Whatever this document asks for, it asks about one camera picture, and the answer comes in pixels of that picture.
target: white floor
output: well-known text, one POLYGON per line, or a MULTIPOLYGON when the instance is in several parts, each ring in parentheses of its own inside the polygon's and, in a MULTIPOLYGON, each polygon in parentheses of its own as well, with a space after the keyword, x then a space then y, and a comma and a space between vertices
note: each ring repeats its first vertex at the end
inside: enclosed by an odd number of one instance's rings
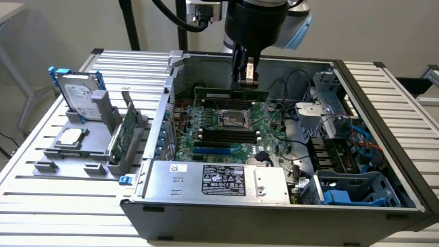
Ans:
MULTIPOLYGON (((48 84, 36 85, 33 86, 33 89, 41 89, 47 85, 48 84)), ((27 131, 32 131, 53 101, 55 94, 53 92, 49 92, 36 107, 27 126, 27 131)), ((25 97, 20 91, 20 88, 13 83, 8 73, 0 67, 0 132, 13 138, 19 144, 23 143, 24 137, 23 133, 17 130, 16 125, 24 102, 25 97)), ((0 136, 0 147, 3 147, 8 153, 12 153, 17 149, 15 143, 3 136, 0 136)), ((7 162, 5 157, 0 155, 0 171, 3 170, 7 162)))

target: power supply label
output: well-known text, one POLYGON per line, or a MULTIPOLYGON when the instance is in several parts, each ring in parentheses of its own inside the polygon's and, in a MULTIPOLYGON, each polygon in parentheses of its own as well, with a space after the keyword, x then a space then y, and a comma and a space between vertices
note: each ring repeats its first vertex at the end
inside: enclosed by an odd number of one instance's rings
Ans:
POLYGON ((203 166, 202 192, 211 196, 246 196, 243 166, 203 166))

